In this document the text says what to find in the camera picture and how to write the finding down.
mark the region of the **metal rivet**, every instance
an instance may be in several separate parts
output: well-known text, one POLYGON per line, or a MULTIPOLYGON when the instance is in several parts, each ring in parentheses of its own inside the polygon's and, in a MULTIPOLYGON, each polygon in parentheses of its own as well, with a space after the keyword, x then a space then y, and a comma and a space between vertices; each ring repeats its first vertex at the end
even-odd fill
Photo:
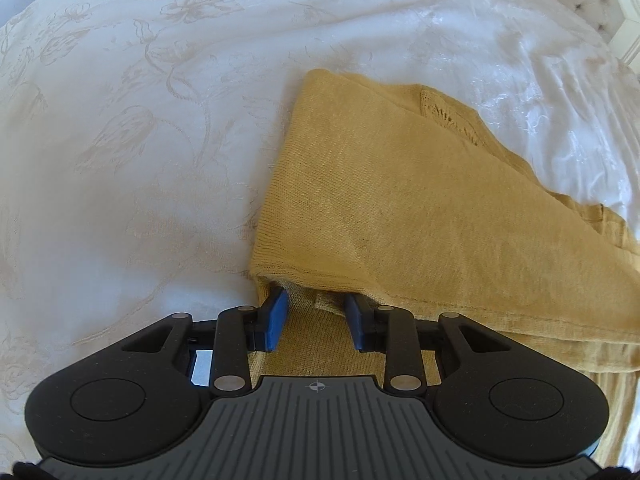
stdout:
POLYGON ((396 390, 410 392, 420 388, 420 386, 422 386, 422 381, 412 375, 396 375, 391 379, 391 386, 396 390))
POLYGON ((241 388, 244 388, 245 384, 244 379, 237 375, 223 375, 213 382, 213 385, 223 392, 234 392, 236 390, 240 390, 241 388))

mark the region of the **knit fabric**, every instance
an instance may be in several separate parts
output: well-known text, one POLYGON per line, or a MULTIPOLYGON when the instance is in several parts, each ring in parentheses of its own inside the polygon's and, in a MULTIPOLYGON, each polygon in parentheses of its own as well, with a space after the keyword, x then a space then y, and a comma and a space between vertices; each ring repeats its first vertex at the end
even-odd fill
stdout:
POLYGON ((289 289, 290 316, 252 372, 380 377, 383 356, 353 350, 336 292, 421 319, 454 310, 592 374, 617 425, 599 456, 614 462, 640 370, 639 255, 622 218, 544 189, 471 108, 313 70, 251 262, 262 294, 270 281, 289 289))

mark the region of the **white satin fabric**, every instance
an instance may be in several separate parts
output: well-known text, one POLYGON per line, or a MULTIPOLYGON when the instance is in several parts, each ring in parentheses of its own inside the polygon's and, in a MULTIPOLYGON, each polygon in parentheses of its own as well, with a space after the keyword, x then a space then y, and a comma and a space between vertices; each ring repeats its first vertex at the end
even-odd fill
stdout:
POLYGON ((37 460, 22 410, 47 374, 169 313, 255 303, 254 227, 310 69, 446 92, 640 232, 640 86, 555 0, 37 0, 0 56, 0 470, 37 460))

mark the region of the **floral pattern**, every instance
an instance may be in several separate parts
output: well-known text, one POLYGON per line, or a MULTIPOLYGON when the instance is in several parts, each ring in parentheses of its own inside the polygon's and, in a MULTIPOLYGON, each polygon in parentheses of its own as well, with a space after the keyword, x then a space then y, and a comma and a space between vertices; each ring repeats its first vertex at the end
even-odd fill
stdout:
POLYGON ((39 380, 172 312, 255 303, 304 74, 474 106, 543 183, 636 222, 640 86, 554 0, 37 0, 0 28, 0 470, 39 380))

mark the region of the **white bedspread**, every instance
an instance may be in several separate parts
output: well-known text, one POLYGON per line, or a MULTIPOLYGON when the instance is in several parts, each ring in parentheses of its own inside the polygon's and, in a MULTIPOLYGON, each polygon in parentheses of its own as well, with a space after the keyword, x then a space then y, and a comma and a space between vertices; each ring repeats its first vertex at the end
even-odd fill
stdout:
POLYGON ((549 188, 640 233, 640 86, 555 0, 37 0, 0 30, 0 470, 47 374, 168 313, 254 303, 303 74, 475 107, 549 188))

